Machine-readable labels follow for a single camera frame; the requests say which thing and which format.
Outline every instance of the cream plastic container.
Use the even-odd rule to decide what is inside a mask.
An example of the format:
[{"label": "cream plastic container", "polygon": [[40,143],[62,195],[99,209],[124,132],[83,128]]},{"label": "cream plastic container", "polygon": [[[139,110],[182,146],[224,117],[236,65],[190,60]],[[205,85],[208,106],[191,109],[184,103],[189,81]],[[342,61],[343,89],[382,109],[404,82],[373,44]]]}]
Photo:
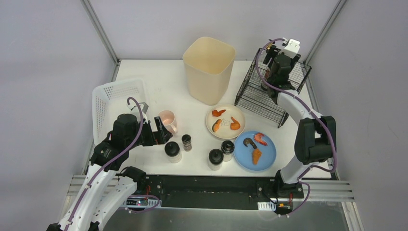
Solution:
[{"label": "cream plastic container", "polygon": [[230,82],[235,49],[210,37],[197,39],[183,54],[190,95],[215,105]]}]

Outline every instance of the white wall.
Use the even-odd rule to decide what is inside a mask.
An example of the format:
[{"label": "white wall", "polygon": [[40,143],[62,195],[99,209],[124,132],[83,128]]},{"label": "white wall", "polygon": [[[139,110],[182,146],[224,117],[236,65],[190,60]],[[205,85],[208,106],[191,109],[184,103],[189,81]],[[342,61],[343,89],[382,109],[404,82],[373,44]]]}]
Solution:
[{"label": "white wall", "polygon": [[349,0],[312,61],[340,176],[369,231],[408,226],[408,1]]},{"label": "white wall", "polygon": [[58,222],[114,64],[79,0],[0,3],[0,230]]},{"label": "white wall", "polygon": [[338,0],[92,0],[119,58],[181,59],[199,37],[252,60],[268,39],[300,40],[306,57]]}]

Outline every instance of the black wire rack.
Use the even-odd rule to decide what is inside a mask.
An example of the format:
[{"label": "black wire rack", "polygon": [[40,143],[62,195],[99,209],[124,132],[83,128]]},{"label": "black wire rack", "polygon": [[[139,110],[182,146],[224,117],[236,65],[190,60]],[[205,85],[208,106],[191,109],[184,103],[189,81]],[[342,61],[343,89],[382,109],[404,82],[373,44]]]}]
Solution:
[{"label": "black wire rack", "polygon": [[[284,109],[274,103],[274,101],[268,96],[267,91],[261,88],[262,80],[255,70],[255,58],[259,51],[260,49],[256,53],[251,67],[246,73],[245,79],[235,97],[235,106],[245,108],[270,119],[276,122],[280,128],[286,122],[289,115]],[[259,70],[263,76],[267,71],[267,65],[262,63],[265,56],[266,52],[262,52],[258,62]],[[289,81],[298,93],[300,93],[300,90],[302,90],[302,87],[305,85],[311,69],[311,66],[297,62],[293,70],[290,72]]]}]

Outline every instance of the cream plate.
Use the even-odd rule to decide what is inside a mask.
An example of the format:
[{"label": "cream plate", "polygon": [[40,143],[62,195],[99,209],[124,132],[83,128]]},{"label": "cream plate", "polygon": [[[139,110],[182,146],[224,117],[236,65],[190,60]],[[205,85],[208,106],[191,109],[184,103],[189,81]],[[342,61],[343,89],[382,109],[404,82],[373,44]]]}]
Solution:
[{"label": "cream plate", "polygon": [[[221,116],[219,117],[214,117],[212,115],[212,111],[213,110],[226,110]],[[232,119],[231,117],[234,117],[235,120],[237,120],[241,127],[238,130],[231,130],[230,125],[232,123]],[[219,128],[219,130],[217,132],[213,132],[213,125],[214,123],[218,120],[218,119],[222,119],[221,122],[221,127]],[[210,111],[208,111],[207,113],[207,117],[205,119],[205,123],[207,124],[207,128],[208,130],[215,135],[218,138],[221,139],[232,139],[235,138],[237,136],[239,136],[243,130],[245,129],[245,116],[243,115],[242,111],[231,104],[219,104],[214,106],[213,108],[210,109]]]}]

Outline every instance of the cup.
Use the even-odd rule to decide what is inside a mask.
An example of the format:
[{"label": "cup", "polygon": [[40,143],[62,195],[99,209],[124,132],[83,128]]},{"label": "cup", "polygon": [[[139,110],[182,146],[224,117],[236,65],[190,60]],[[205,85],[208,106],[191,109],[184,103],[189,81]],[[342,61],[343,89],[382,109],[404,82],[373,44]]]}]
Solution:
[{"label": "cup", "polygon": [[176,116],[172,111],[170,110],[161,111],[159,112],[159,117],[162,120],[163,125],[169,132],[173,134],[177,133]]}]

